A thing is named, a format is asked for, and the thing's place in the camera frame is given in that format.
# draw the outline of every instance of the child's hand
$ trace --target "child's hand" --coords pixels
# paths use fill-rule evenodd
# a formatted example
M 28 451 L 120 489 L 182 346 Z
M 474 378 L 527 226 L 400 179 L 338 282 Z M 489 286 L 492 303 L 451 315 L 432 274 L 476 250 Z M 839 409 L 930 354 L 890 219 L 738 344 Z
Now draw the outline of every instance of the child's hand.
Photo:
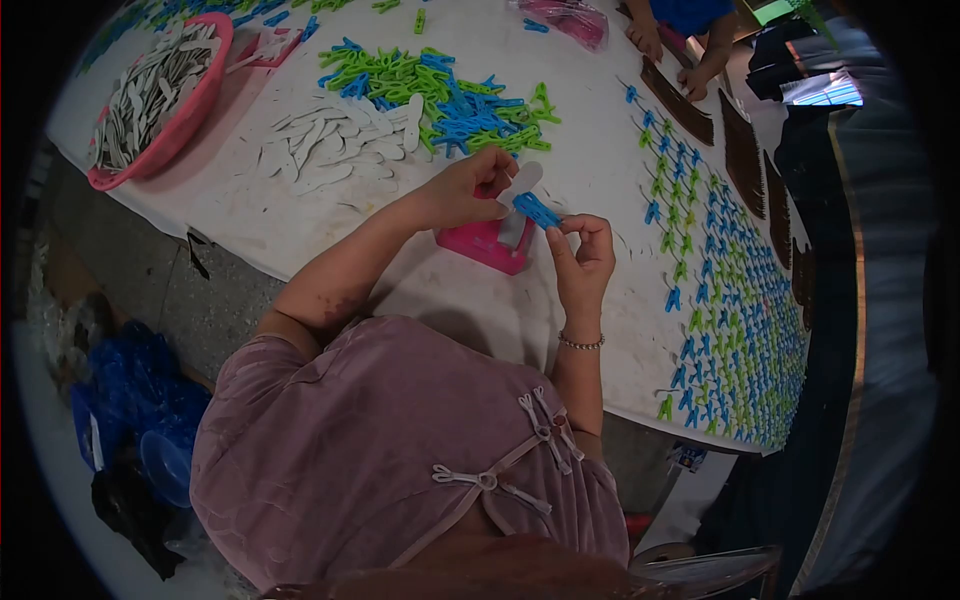
M 663 58 L 663 46 L 660 44 L 660 34 L 657 32 L 657 21 L 653 18 L 636 18 L 627 28 L 626 33 L 637 50 L 647 55 L 653 62 L 660 62 Z
M 686 88 L 686 99 L 697 102 L 707 97 L 707 82 L 712 79 L 701 68 L 681 69 L 677 74 L 677 81 Z

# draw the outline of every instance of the woman's right hand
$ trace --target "woman's right hand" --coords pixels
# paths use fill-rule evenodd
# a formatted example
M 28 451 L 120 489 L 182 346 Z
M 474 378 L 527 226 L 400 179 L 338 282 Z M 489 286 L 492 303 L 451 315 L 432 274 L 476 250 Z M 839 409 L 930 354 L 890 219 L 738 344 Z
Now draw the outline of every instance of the woman's right hand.
M 576 254 L 566 241 L 566 234 L 580 235 L 580 248 Z M 613 234 L 606 219 L 593 215 L 564 216 L 560 228 L 546 231 L 550 253 L 557 269 L 557 292 L 560 304 L 566 312 L 568 327 L 564 334 L 571 342 L 576 336 L 573 328 L 583 328 L 585 336 L 594 336 L 600 325 L 600 308 L 603 304 L 607 283 L 613 273 L 616 258 L 613 255 Z M 582 342 L 592 344 L 595 339 Z

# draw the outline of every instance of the pink basket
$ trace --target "pink basket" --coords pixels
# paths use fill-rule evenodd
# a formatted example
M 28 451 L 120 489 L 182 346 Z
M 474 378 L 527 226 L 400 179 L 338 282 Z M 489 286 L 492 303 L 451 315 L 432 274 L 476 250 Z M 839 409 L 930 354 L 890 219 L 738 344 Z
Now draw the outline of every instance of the pink basket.
M 220 38 L 220 50 L 217 56 L 206 69 L 186 103 L 170 119 L 160 135 L 130 163 L 130 166 L 116 174 L 97 167 L 86 172 L 86 180 L 94 189 L 105 192 L 130 178 L 142 178 L 155 173 L 177 155 L 210 113 L 220 94 L 220 85 L 224 82 L 224 67 L 230 43 L 233 41 L 233 20 L 222 12 L 208 12 L 189 19 L 185 25 L 194 23 L 216 27 L 214 36 Z

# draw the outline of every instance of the blue shirt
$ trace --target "blue shirt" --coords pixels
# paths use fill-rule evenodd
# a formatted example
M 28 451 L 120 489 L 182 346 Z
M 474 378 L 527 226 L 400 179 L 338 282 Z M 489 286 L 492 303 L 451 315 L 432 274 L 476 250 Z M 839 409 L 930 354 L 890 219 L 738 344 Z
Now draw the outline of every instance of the blue shirt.
M 650 8 L 684 37 L 705 34 L 714 19 L 735 11 L 732 0 L 650 0 Z

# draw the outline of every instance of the woman's left hand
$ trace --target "woman's left hand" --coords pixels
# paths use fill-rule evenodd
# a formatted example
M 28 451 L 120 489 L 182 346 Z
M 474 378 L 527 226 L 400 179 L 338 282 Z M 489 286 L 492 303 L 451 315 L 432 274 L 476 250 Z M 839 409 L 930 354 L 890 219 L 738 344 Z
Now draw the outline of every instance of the woman's left hand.
M 487 146 L 446 167 L 398 202 L 413 227 L 421 231 L 502 219 L 509 209 L 490 199 L 510 187 L 517 171 L 516 161 L 505 150 Z M 473 197 L 477 187 L 486 200 Z

